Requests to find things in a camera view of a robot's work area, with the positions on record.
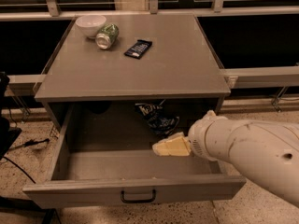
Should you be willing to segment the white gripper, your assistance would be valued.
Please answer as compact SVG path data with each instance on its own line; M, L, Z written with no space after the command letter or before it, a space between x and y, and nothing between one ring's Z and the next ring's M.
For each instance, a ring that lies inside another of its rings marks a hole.
M232 125L231 120L209 110L189 129L189 142L184 132L179 132L154 144L152 149L158 156L185 157L192 150L196 156L209 161L228 161L227 141Z

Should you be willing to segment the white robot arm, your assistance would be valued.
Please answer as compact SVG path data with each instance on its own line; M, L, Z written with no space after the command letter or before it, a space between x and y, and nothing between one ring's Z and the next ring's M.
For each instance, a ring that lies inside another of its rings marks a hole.
M187 134L175 133L152 146L158 156L195 155L225 161L244 177L299 206L299 124L227 119L208 111Z

